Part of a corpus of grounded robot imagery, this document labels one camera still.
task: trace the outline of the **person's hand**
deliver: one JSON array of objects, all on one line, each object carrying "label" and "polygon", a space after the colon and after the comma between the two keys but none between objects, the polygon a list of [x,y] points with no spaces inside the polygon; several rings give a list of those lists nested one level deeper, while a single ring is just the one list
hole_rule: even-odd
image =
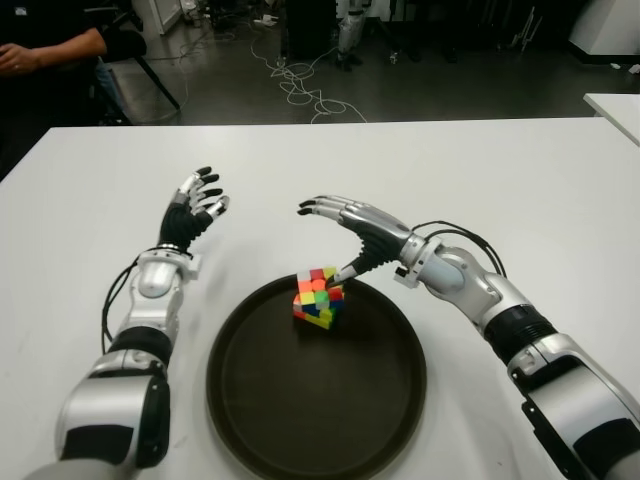
[{"label": "person's hand", "polygon": [[0,76],[28,75],[39,68],[40,59],[36,50],[14,43],[0,46]]}]

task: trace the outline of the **rubik's cube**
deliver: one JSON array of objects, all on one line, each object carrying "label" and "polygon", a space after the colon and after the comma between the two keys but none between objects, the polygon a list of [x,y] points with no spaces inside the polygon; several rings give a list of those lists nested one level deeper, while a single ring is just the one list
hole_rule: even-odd
[{"label": "rubik's cube", "polygon": [[293,314],[329,330],[338,311],[344,307],[342,285],[327,289],[327,280],[336,273],[334,267],[298,273],[298,295],[293,300]]}]

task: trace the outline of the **round tray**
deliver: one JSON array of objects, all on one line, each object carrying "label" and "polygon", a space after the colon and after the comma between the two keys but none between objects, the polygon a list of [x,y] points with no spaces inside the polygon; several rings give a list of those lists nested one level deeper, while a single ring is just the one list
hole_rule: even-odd
[{"label": "round tray", "polygon": [[370,478],[420,421],[422,347],[402,312],[362,282],[345,285],[330,331],[293,317],[296,293],[295,275],[284,277],[231,314],[209,356],[209,414],[263,478]]}]

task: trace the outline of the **gray floor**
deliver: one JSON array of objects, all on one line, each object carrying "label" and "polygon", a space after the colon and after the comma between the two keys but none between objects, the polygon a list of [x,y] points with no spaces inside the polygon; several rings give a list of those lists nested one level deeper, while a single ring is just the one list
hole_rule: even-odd
[{"label": "gray floor", "polygon": [[[139,13],[146,20],[147,57],[176,57],[181,48],[191,53],[180,61],[150,61],[178,102],[184,102],[171,118],[171,105],[137,64],[113,66],[135,123],[286,124],[309,123],[314,117],[312,104],[289,105],[279,87],[282,79],[270,78],[271,71],[251,54],[253,44],[258,55],[275,64],[277,31],[257,34],[240,25],[231,39],[179,23],[160,37],[144,5],[140,2]],[[568,53],[462,51],[459,63],[447,64],[435,49],[425,49],[422,62],[404,57],[396,65],[389,63],[389,53],[381,38],[367,37],[359,49],[363,66],[349,74],[337,71],[331,61],[320,61],[305,87],[353,104],[369,122],[590,116],[593,111],[582,100],[585,93],[640,92],[639,75],[609,65],[584,65]],[[347,111],[316,123],[355,121],[360,121],[358,115]]]}]

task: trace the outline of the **black cable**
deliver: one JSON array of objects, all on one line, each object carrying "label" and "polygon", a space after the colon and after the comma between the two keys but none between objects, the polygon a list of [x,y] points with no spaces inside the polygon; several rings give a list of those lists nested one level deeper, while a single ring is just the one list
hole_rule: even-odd
[{"label": "black cable", "polygon": [[[193,255],[191,255],[190,253],[181,252],[178,249],[174,249],[168,246],[153,247],[148,250],[145,250],[144,253],[152,252],[154,250],[173,250],[176,253],[179,253],[181,255],[187,255],[189,256],[189,258],[193,259]],[[104,300],[104,305],[102,307],[102,322],[101,322],[101,334],[100,334],[100,343],[102,345],[103,355],[107,353],[104,338],[107,337],[107,339],[110,342],[113,341],[113,337],[111,336],[111,332],[109,331],[109,309],[111,308],[111,305],[115,301],[118,294],[122,291],[124,286],[127,284],[127,280],[129,279],[131,272],[133,272],[133,269],[136,267],[136,265],[138,265],[139,258],[140,256],[138,255],[136,259],[131,263],[131,265],[125,268],[122,272],[120,272],[120,275],[118,275],[117,278],[111,284],[111,287],[109,288],[109,293],[107,293],[107,297]]]},{"label": "black cable", "polygon": [[446,222],[444,220],[436,220],[433,222],[426,222],[426,223],[421,223],[419,225],[416,225],[415,227],[413,227],[411,229],[411,231],[416,231],[419,228],[422,227],[427,227],[430,225],[446,225],[448,227],[452,227],[452,229],[441,229],[441,230],[437,230],[431,234],[429,234],[426,238],[425,241],[429,241],[431,240],[433,237],[435,237],[436,235],[440,235],[443,233],[450,233],[453,235],[460,235],[463,236],[469,240],[471,240],[473,243],[475,243],[489,258],[489,260],[491,261],[491,264],[493,265],[493,268],[495,269],[496,273],[498,273],[499,275],[502,275],[503,277],[507,278],[507,271],[504,268],[504,264],[502,263],[502,260],[500,259],[500,256],[498,255],[498,253],[496,252],[496,250],[491,246],[491,244],[489,242],[487,242],[484,238],[482,238],[480,235],[473,233],[470,230],[467,230],[466,228],[460,227],[454,223],[451,222]]},{"label": "black cable", "polygon": [[102,331],[100,335],[103,355],[107,353],[104,337],[106,336],[110,342],[113,341],[113,337],[111,336],[111,332],[109,331],[109,323],[108,323],[109,309],[111,308],[111,305],[113,304],[114,300],[116,299],[120,291],[126,285],[127,280],[131,275],[131,272],[138,264],[138,258],[140,257],[136,257],[136,259],[131,263],[131,265],[125,268],[122,272],[120,272],[120,275],[118,275],[118,277],[111,284],[111,287],[109,288],[109,293],[107,293],[107,297],[105,298],[104,306],[102,307]]},{"label": "black cable", "polygon": [[504,268],[504,265],[502,263],[502,260],[500,259],[500,256],[498,255],[498,253],[489,244],[489,242],[487,242],[480,235],[478,235],[476,233],[473,233],[471,230],[467,230],[466,228],[460,227],[460,226],[458,226],[458,225],[456,225],[454,223],[451,223],[451,222],[446,222],[444,220],[438,220],[438,221],[434,221],[434,222],[427,222],[427,223],[423,223],[423,224],[417,225],[417,226],[415,226],[413,228],[413,231],[415,231],[418,228],[421,228],[421,227],[424,227],[424,226],[427,226],[427,225],[434,225],[434,224],[447,225],[449,227],[453,227],[453,228],[456,228],[458,230],[461,230],[461,231],[465,232],[467,235],[463,235],[463,236],[466,236],[472,242],[474,242],[476,245],[478,245],[478,247],[480,247],[489,258],[493,258],[495,260],[495,262],[499,265],[499,268],[496,268],[496,271],[500,275],[502,275],[503,277],[506,278],[507,272],[506,272],[506,270]]}]

